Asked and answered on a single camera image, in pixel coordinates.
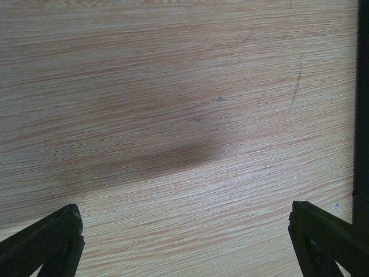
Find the small dark speck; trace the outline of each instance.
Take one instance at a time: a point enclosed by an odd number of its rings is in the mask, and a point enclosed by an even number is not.
[[[335,205],[333,205],[332,206],[332,209],[334,210],[334,209],[338,209],[339,208],[339,206],[340,206],[340,203],[337,203],[337,204],[335,204]]]

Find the wooden surface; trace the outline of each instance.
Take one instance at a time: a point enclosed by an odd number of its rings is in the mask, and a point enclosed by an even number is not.
[[[356,1],[0,2],[0,239],[68,203],[77,276],[301,276],[351,220]]]

